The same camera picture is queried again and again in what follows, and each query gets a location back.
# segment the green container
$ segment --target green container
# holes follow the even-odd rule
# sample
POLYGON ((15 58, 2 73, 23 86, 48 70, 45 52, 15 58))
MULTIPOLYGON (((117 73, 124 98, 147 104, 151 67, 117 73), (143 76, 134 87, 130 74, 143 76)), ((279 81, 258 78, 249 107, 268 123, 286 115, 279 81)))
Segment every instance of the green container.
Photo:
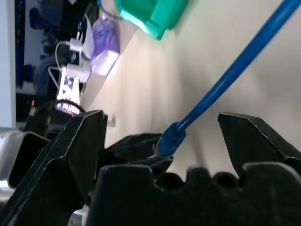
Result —
POLYGON ((122 18, 160 40, 167 29, 173 29, 187 1, 115 0, 115 3, 122 18))

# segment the purple container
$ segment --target purple container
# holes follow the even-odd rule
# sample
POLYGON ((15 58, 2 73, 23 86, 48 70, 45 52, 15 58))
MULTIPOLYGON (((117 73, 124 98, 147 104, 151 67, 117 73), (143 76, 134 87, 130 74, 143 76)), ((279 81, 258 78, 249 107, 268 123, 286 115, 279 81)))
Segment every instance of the purple container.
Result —
POLYGON ((91 57, 92 73, 107 76, 120 55, 115 23, 98 19, 92 26, 94 52, 91 57))

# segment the black plastic part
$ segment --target black plastic part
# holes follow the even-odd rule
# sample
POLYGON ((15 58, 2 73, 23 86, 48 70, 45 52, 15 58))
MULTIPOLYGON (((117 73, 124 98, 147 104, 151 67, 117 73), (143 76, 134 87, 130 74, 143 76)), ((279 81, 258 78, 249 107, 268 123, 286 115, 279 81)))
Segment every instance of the black plastic part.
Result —
POLYGON ((49 140, 29 132, 24 136, 13 169, 9 175, 8 183, 16 188, 26 172, 37 159, 41 150, 49 143, 49 140))
POLYGON ((237 188, 238 187, 238 180, 237 178, 226 172, 217 173, 213 180, 221 187, 224 188, 237 188))
POLYGON ((149 166, 152 169, 153 175, 156 177, 162 173, 165 173, 173 163, 174 158, 169 157, 160 157, 160 158, 149 158, 140 161, 128 162, 130 165, 144 165, 149 166))
POLYGON ((217 175, 227 177, 224 183, 204 168, 190 169, 186 183, 170 174, 154 183, 148 167, 107 166, 101 169, 86 226, 301 225, 301 178, 291 167, 250 163, 243 174, 244 182, 231 177, 230 187, 229 175, 217 175))
POLYGON ((34 115, 29 115, 23 132, 30 131, 44 136, 48 128, 49 111, 44 107, 38 107, 34 115))
POLYGON ((0 213, 1 226, 65 226, 85 204, 104 152, 107 116, 92 111, 70 119, 37 157, 0 213))
POLYGON ((139 161, 154 155, 154 146, 162 134, 143 133, 127 136, 107 149, 114 156, 127 161, 139 161))
POLYGON ((284 140, 264 120, 233 113, 221 113, 218 122, 222 129, 232 165, 240 175, 242 166, 247 162, 285 161, 294 158, 301 160, 301 153, 284 140))

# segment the black cable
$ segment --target black cable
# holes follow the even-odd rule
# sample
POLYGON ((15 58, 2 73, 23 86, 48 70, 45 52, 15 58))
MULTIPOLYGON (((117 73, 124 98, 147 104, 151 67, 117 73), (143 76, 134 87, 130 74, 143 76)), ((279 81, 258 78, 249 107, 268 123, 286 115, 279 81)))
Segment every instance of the black cable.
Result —
POLYGON ((72 105, 72 106, 76 107, 77 109, 79 109, 82 113, 86 112, 81 106, 77 105, 76 103, 74 103, 70 100, 49 101, 45 104, 45 107, 49 111, 52 107, 54 107, 55 105, 60 104, 60 103, 66 103, 66 104, 72 105))

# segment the blue cable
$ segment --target blue cable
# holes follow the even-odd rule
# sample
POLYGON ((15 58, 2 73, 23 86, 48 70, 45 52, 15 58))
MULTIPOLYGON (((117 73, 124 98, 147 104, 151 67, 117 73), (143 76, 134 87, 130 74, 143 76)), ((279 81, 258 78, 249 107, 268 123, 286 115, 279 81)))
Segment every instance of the blue cable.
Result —
POLYGON ((301 0, 285 0, 277 8, 266 24, 260 29, 249 45, 238 56, 234 63, 216 82, 211 90, 184 117, 176 126, 179 133, 189 127, 199 116, 201 116, 215 101, 229 88, 229 86, 241 75, 251 64, 257 55, 264 49, 274 35, 280 30, 288 18, 301 4, 301 0))
POLYGON ((155 154, 169 156, 176 152, 186 137, 185 130, 201 116, 229 88, 229 86, 251 64, 288 18, 301 4, 301 0, 284 0, 256 34, 249 45, 242 51, 234 63, 226 70, 203 99, 180 122, 170 125, 162 134, 155 154))
POLYGON ((101 1, 101 0, 98 0, 98 7, 99 7, 105 14, 107 14, 109 17, 112 17, 112 18, 117 19, 117 20, 122 20, 122 19, 123 19, 122 17, 113 15, 112 13, 109 13, 107 10, 105 10, 105 9, 103 8, 102 1, 101 1))

